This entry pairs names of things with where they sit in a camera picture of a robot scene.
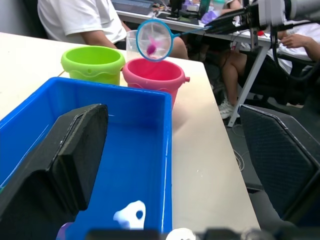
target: blue plastic bin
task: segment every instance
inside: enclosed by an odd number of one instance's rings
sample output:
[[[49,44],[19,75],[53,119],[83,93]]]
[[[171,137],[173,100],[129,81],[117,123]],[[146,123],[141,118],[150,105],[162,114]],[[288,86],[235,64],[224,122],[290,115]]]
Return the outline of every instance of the blue plastic bin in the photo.
[[[68,227],[66,239],[83,240],[91,228],[119,229],[115,212],[138,200],[146,206],[145,229],[171,231],[168,93],[51,78],[0,121],[0,183],[60,115],[97,103],[106,104],[109,114],[103,155],[89,207]]]

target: green bucket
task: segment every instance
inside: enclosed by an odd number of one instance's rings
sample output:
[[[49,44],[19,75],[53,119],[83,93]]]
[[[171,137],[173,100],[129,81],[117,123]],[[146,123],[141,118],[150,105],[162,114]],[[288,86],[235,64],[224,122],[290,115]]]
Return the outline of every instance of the green bucket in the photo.
[[[104,46],[81,46],[66,51],[61,58],[63,69],[70,78],[102,84],[120,84],[124,56]]]

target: chair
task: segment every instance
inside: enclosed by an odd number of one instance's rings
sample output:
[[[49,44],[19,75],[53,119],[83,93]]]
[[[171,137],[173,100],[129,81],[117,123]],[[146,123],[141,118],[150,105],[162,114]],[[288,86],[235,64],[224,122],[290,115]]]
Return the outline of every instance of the chair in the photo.
[[[284,53],[278,53],[278,58],[292,62],[291,75],[294,77],[301,77],[307,74],[308,70],[303,71],[305,67],[313,67],[316,65],[316,62],[314,61],[296,58]],[[255,81],[253,83],[250,92],[256,95],[262,95],[262,99],[255,97],[254,100],[246,100],[245,104],[273,109],[278,112],[289,114],[288,112],[268,103],[268,99],[270,97],[275,98],[275,100],[282,105],[286,105],[287,103],[292,105],[304,105],[310,91],[319,77],[319,73],[320,70],[305,81],[296,81],[289,78],[285,80],[279,79],[279,81],[259,79],[259,81]],[[244,81],[239,82],[240,86],[244,87]]]
[[[260,227],[320,226],[319,142],[289,115],[249,105],[239,114],[264,188],[250,194]]]
[[[48,39],[47,32],[38,15],[38,0],[22,0],[23,5],[30,16],[34,28],[34,37]]]

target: pink bucket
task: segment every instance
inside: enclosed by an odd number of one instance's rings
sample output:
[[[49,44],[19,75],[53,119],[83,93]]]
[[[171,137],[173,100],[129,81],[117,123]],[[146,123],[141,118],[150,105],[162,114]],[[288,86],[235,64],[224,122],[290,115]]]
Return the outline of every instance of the pink bucket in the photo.
[[[165,60],[152,62],[144,58],[133,59],[124,65],[122,72],[128,87],[171,94],[172,106],[180,86],[190,81],[181,67]]]

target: table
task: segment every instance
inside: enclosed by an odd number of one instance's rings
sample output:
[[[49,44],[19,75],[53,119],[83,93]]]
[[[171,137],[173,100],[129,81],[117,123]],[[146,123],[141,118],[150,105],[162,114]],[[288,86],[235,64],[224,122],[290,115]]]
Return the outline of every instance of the table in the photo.
[[[63,52],[76,46],[0,33],[0,119],[58,76]],[[172,112],[173,227],[259,228],[204,65],[168,60],[191,77],[180,88]],[[121,85],[126,86],[123,77]]]
[[[131,23],[136,23],[140,24],[145,20],[151,19],[154,14],[151,12],[149,15],[142,15],[138,13],[132,13],[132,12],[126,12],[126,11],[116,11],[121,20],[131,22]],[[199,25],[194,25],[190,23],[185,23],[185,22],[179,22],[179,21],[172,21],[168,19],[161,19],[161,21],[165,22],[170,29],[180,31],[180,32],[189,32],[194,29],[201,29],[204,27],[204,24],[199,21]],[[218,34],[205,34],[205,36],[212,37],[212,38],[217,38],[217,39],[224,39],[224,40],[229,40],[229,41],[236,41],[236,42],[241,42],[241,43],[251,43],[251,38],[249,32],[245,33],[234,33],[234,34],[229,34],[229,35],[218,35]],[[195,32],[195,34],[198,35],[203,35],[203,31],[198,31]],[[271,41],[270,38],[265,37],[265,36],[259,36],[258,37],[258,45],[259,45],[259,52],[257,55],[257,58],[253,64],[253,67],[248,75],[248,78],[245,82],[245,85],[239,95],[238,102],[234,108],[233,114],[230,117],[230,120],[228,122],[228,127],[232,127],[235,124],[235,121],[238,116],[238,108],[241,104],[243,104],[248,96],[248,93],[258,75],[258,72],[267,56],[267,52],[271,47]]]

